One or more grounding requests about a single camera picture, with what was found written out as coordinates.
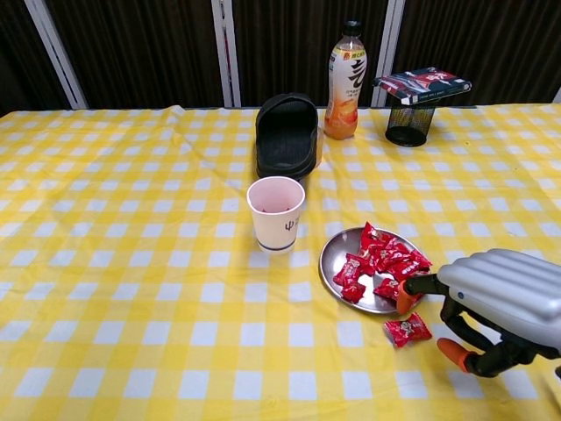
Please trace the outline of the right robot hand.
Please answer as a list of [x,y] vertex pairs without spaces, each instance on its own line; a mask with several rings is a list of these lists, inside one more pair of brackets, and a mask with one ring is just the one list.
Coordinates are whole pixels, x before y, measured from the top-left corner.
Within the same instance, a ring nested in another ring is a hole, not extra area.
[[560,267],[494,248],[401,283],[396,309],[408,312],[418,295],[444,297],[442,321],[471,352],[446,338],[439,350],[464,372],[495,377],[536,356],[560,356]]

